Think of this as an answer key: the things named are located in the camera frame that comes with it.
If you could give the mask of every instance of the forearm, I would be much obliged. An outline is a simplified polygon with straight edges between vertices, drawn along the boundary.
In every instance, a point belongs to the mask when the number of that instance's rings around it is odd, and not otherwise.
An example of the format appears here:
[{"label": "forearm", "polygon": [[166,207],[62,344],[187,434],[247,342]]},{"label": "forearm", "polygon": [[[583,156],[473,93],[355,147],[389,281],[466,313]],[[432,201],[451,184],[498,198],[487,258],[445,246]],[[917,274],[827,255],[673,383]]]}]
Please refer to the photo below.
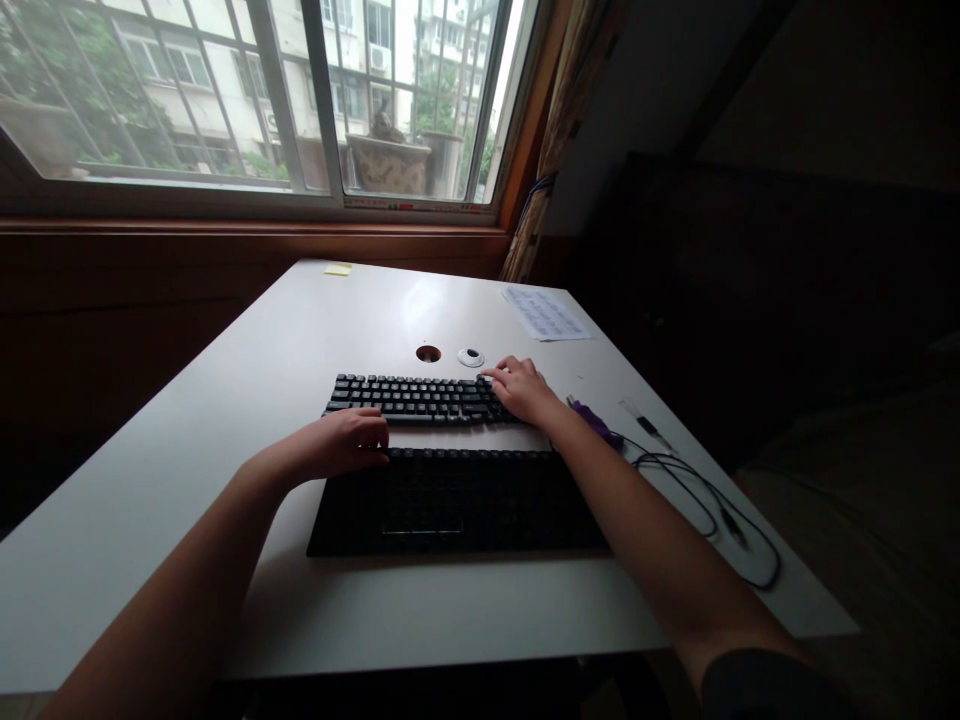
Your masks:
[{"label": "forearm", "polygon": [[240,620],[287,488],[251,461],[71,673],[44,717],[175,717],[199,707]]},{"label": "forearm", "polygon": [[736,647],[802,659],[793,639],[716,550],[582,418],[564,407],[540,425],[698,690],[709,663]]}]

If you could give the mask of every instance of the hand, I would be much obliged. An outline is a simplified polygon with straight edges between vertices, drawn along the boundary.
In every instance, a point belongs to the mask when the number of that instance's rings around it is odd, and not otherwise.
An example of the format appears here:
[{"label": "hand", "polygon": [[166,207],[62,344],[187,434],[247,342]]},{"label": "hand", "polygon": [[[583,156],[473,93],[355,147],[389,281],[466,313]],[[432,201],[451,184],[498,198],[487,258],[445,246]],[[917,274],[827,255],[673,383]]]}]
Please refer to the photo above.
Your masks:
[{"label": "hand", "polygon": [[330,413],[262,450],[248,462],[281,477],[289,489],[316,478],[388,465],[377,445],[390,444],[387,421],[377,408]]},{"label": "hand", "polygon": [[542,427],[551,413],[566,408],[530,358],[517,360],[509,355],[496,370],[487,369],[483,374],[493,378],[493,392],[503,406],[531,425]]}]

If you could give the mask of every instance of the paper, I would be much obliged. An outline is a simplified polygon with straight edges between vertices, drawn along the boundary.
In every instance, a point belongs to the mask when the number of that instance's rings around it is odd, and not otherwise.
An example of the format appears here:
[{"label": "paper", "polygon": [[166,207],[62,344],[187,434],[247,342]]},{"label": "paper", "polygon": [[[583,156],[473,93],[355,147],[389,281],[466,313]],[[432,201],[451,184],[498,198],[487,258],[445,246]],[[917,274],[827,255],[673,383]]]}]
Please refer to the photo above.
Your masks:
[{"label": "paper", "polygon": [[330,263],[323,272],[326,275],[349,275],[351,270],[353,265],[350,263]]},{"label": "paper", "polygon": [[520,324],[540,342],[588,340],[591,335],[563,303],[546,290],[505,287],[503,296],[513,306]]}]

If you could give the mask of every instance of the desk surface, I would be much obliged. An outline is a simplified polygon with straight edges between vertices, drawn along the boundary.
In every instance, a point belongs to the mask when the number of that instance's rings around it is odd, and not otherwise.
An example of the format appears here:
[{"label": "desk surface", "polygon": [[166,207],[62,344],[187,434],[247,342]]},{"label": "desk surface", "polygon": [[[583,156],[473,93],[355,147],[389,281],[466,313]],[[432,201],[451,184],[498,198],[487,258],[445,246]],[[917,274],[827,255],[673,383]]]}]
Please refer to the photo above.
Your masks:
[{"label": "desk surface", "polygon": [[[0,694],[58,687],[197,521],[237,467],[316,419],[337,373],[469,378],[457,351],[529,356],[561,397],[587,403],[648,447],[618,405],[628,396],[681,457],[778,544],[783,577],[763,600],[798,637],[856,625],[565,291],[594,339],[532,340],[502,283],[325,262],[287,272],[0,544]],[[440,361],[414,352],[430,344]],[[541,449],[525,427],[394,429],[397,446]],[[698,527],[696,505],[648,477]],[[322,481],[290,494],[254,576],[227,677],[270,677],[584,655],[663,647],[632,581],[610,558],[324,561],[305,551]],[[712,507],[709,495],[691,485]],[[751,538],[718,550],[763,578]]]}]

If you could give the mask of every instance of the air conditioner unit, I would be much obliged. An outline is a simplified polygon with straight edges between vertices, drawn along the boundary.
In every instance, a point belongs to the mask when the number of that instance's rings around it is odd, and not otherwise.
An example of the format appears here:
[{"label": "air conditioner unit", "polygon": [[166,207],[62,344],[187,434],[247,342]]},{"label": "air conditioner unit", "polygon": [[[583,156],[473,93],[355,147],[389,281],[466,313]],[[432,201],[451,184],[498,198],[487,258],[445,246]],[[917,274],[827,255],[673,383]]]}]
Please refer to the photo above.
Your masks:
[{"label": "air conditioner unit", "polygon": [[384,53],[380,48],[370,48],[370,67],[374,70],[386,71],[386,53]]}]

